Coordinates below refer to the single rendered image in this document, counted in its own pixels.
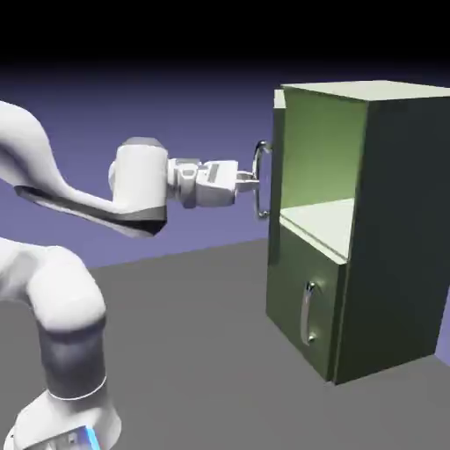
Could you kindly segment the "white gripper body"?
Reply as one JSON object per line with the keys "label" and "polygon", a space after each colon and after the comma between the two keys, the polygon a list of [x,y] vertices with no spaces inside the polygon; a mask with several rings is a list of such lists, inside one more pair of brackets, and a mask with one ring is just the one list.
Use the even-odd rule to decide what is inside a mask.
{"label": "white gripper body", "polygon": [[198,207],[228,207],[235,203],[238,161],[208,161],[197,172],[195,182]]}

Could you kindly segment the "green cabinet door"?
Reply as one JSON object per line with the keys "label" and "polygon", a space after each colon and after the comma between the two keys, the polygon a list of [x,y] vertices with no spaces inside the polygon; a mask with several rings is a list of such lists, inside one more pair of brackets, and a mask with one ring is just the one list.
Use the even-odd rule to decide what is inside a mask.
{"label": "green cabinet door", "polygon": [[274,91],[272,121],[271,198],[268,234],[268,265],[275,265],[279,258],[279,212],[282,190],[283,149],[286,101],[284,91]]}
{"label": "green cabinet door", "polygon": [[[292,230],[279,228],[279,258],[268,265],[266,314],[326,381],[333,378],[338,319],[346,263],[330,257]],[[301,341],[301,299],[305,284],[316,283],[309,311],[310,345]]]}

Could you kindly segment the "green cabinet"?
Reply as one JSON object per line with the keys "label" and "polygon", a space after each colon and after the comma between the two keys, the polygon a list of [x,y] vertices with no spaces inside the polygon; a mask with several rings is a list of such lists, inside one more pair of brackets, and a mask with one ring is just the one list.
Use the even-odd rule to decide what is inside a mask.
{"label": "green cabinet", "polygon": [[450,88],[280,88],[279,225],[346,263],[330,382],[433,354],[450,290]]}

